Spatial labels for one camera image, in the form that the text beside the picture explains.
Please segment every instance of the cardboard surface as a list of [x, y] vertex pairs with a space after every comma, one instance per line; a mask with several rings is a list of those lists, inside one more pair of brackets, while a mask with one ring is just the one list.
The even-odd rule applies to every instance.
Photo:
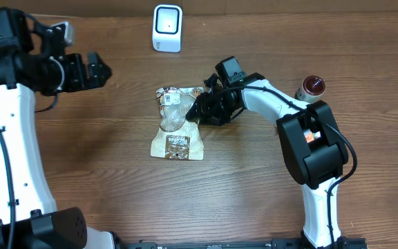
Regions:
[[398, 11], [398, 0], [0, 0], [0, 6], [42, 15], [74, 17], [151, 16], [161, 3], [185, 15]]

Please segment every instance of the plastic bag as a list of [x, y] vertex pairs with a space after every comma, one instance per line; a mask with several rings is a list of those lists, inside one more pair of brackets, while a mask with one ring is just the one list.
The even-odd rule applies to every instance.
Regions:
[[203, 92], [202, 87], [170, 87], [156, 91], [162, 121], [151, 143], [151, 156], [188, 160], [204, 158], [198, 123], [185, 120], [185, 114]]

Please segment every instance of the brown label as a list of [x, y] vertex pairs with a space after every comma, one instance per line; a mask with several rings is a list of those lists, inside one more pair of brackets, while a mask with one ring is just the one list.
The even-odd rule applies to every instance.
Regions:
[[187, 136], [167, 135], [165, 158], [188, 159], [190, 138]]

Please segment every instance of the barcode label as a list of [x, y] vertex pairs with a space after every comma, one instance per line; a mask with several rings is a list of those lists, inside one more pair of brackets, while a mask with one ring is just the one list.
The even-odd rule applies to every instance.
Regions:
[[165, 105], [173, 105], [180, 103], [180, 94], [179, 93], [165, 93], [164, 94], [164, 103]]

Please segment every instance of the wooden tabletop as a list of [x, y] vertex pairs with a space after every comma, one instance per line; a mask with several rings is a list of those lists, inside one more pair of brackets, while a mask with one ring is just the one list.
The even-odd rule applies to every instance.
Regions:
[[[89, 226], [128, 242], [299, 237], [301, 187], [260, 115], [201, 126], [204, 160], [150, 157], [161, 121], [155, 90], [202, 86], [234, 55], [244, 71], [289, 95], [309, 75], [325, 80], [323, 100], [359, 158], [339, 187], [342, 234], [365, 237], [369, 248], [398, 248], [398, 12], [187, 16], [175, 54], [153, 50], [152, 17], [71, 22], [77, 37], [68, 52], [97, 51], [113, 77], [102, 89], [61, 94], [53, 111], [37, 114], [60, 210], [77, 206]], [[51, 101], [38, 96], [37, 108]]]

